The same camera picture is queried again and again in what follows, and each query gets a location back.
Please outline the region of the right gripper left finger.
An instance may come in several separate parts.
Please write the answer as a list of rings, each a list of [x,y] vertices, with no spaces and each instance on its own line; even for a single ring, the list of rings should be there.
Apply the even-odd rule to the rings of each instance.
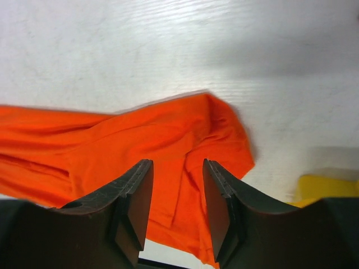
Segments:
[[[126,266],[137,266],[144,250],[153,193],[154,164],[143,159],[119,178],[60,209],[69,215],[93,216],[109,210],[105,241]]]

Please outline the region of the orange t shirt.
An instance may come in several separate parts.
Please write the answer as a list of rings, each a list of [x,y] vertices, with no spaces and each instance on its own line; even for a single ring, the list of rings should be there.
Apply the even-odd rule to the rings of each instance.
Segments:
[[[1,107],[1,193],[61,207],[154,163],[147,238],[215,265],[202,176],[205,159],[235,177],[253,167],[231,107],[210,94],[120,115]]]

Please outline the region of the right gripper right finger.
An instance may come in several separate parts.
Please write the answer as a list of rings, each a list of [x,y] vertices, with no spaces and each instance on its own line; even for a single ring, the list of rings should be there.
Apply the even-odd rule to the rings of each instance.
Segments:
[[[298,209],[237,179],[217,161],[205,159],[202,174],[213,254],[220,268],[230,263],[247,238],[246,210],[283,214]]]

